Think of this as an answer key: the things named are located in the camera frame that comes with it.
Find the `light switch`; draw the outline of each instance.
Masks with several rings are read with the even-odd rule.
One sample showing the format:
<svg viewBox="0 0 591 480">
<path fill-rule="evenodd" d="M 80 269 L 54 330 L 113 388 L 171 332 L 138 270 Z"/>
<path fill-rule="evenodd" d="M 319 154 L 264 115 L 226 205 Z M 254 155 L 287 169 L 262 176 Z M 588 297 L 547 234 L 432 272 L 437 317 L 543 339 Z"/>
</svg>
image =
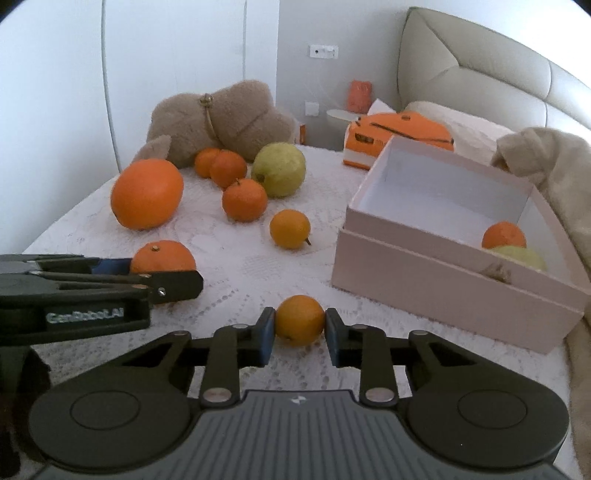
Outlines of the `light switch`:
<svg viewBox="0 0 591 480">
<path fill-rule="evenodd" d="M 338 59 L 337 45 L 310 45 L 310 57 L 313 59 Z"/>
<path fill-rule="evenodd" d="M 320 105 L 318 102 L 306 102 L 306 116 L 318 116 Z"/>
</svg>

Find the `tangerine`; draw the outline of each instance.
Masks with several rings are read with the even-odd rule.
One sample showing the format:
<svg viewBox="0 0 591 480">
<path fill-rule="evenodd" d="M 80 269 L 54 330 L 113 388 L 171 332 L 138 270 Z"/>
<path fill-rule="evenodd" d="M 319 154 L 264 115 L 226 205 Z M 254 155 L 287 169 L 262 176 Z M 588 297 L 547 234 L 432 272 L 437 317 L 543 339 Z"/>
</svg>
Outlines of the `tangerine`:
<svg viewBox="0 0 591 480">
<path fill-rule="evenodd" d="M 324 330 L 324 310 L 307 295 L 284 300 L 275 312 L 275 334 L 291 346 L 309 345 Z"/>
<path fill-rule="evenodd" d="M 140 248 L 131 259 L 131 273 L 196 270 L 193 254 L 182 243 L 174 240 L 150 242 Z"/>
<path fill-rule="evenodd" d="M 247 169 L 244 158 L 235 152 L 222 150 L 209 168 L 209 173 L 218 187 L 227 189 L 236 179 L 246 177 Z"/>
<path fill-rule="evenodd" d="M 269 233 L 279 247 L 297 249 L 303 242 L 310 244 L 310 221 L 297 210 L 282 210 L 271 220 Z"/>
<path fill-rule="evenodd" d="M 210 175 L 210 168 L 212 167 L 213 161 L 216 157 L 220 154 L 222 150 L 215 147 L 204 148 L 195 155 L 195 172 L 201 178 L 209 179 L 211 178 Z"/>
<path fill-rule="evenodd" d="M 503 245 L 527 247 L 521 228 L 511 222 L 499 222 L 490 226 L 482 237 L 482 248 L 495 248 Z"/>
<path fill-rule="evenodd" d="M 267 208 L 267 193 L 252 179 L 235 180 L 222 195 L 222 208 L 232 220 L 253 222 Z"/>
</svg>

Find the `brown plush toy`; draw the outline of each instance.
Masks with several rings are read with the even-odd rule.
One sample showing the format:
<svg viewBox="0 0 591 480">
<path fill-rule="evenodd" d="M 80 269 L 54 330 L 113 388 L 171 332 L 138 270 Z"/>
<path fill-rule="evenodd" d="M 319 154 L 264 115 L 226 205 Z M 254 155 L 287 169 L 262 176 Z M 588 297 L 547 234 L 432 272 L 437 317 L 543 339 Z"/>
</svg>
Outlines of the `brown plush toy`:
<svg viewBox="0 0 591 480">
<path fill-rule="evenodd" d="M 166 158 L 184 168 L 202 149 L 218 147 L 253 161 L 265 145 L 293 143 L 295 134 L 295 120 L 275 108 L 269 87 L 245 80 L 212 95 L 181 93 L 160 102 L 134 160 Z"/>
</svg>

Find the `headboard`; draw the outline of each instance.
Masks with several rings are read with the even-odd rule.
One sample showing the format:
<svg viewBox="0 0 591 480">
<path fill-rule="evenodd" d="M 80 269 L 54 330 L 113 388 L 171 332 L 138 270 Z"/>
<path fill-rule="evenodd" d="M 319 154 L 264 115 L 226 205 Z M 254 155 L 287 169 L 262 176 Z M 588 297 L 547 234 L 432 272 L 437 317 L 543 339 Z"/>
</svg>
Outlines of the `headboard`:
<svg viewBox="0 0 591 480">
<path fill-rule="evenodd" d="M 591 89 L 486 27 L 412 7 L 398 61 L 402 106 L 426 100 L 514 131 L 550 127 L 591 142 Z"/>
</svg>

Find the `white box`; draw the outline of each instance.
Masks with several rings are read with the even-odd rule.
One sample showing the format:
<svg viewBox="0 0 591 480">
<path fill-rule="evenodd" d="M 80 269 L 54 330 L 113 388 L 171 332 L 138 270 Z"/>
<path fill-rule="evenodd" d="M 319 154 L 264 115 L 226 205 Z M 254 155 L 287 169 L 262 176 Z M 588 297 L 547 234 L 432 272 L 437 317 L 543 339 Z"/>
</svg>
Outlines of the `white box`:
<svg viewBox="0 0 591 480">
<path fill-rule="evenodd" d="M 502 220 L 519 225 L 547 273 L 480 247 Z M 591 298 L 568 235 L 531 183 L 401 137 L 384 148 L 347 208 L 332 283 L 544 353 Z"/>
</svg>

